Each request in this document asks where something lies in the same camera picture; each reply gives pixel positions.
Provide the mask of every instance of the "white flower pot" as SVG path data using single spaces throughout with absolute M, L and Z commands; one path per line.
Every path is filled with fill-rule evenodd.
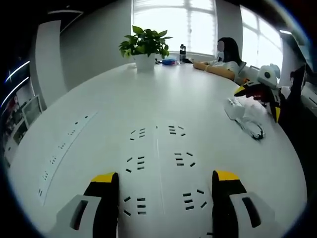
M 136 55 L 133 56 L 137 65 L 138 71 L 153 70 L 155 65 L 155 54 L 148 55 Z

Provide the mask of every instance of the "long black hair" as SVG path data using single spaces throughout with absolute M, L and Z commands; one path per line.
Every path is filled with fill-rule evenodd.
M 235 61 L 240 66 L 242 60 L 239 56 L 239 48 L 236 41 L 231 37 L 222 37 L 219 41 L 224 42 L 223 62 Z

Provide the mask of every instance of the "green leaves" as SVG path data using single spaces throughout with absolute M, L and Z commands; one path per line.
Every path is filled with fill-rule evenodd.
M 127 40 L 119 45 L 119 50 L 123 57 L 142 54 L 146 54 L 147 56 L 151 54 L 160 54 L 164 58 L 169 55 L 169 47 L 165 43 L 165 40 L 172 37 L 168 36 L 162 38 L 167 34 L 167 30 L 158 33 L 151 29 L 143 30 L 138 26 L 132 26 L 132 30 L 135 35 L 124 36 Z
M 143 33 L 143 29 L 141 27 L 138 27 L 138 26 L 132 26 L 132 30 L 135 34 L 142 34 Z
M 166 31 L 162 31 L 158 34 L 158 36 L 162 37 L 165 36 L 167 34 L 167 30 Z

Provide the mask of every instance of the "white shirt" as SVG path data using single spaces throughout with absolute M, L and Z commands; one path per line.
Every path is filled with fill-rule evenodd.
M 229 61 L 225 63 L 223 61 L 218 62 L 218 60 L 215 59 L 215 60 L 209 61 L 208 64 L 211 65 L 212 67 L 224 67 L 232 71 L 234 73 L 234 81 L 236 81 L 236 79 L 238 78 L 240 67 L 235 61 Z

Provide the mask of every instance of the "gray plastic part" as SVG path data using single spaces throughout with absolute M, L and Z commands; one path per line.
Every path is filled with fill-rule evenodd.
M 242 198 L 248 197 L 253 202 L 261 224 L 252 227 L 249 213 L 247 211 Z M 280 228 L 274 219 L 274 211 L 255 193 L 247 192 L 241 194 L 230 195 L 230 199 L 234 206 L 238 220 L 238 229 L 240 238 L 275 238 L 280 237 Z
M 57 214 L 56 224 L 45 237 L 49 238 L 92 238 L 96 210 L 100 197 L 76 195 Z M 80 204 L 87 202 L 78 230 L 71 227 Z

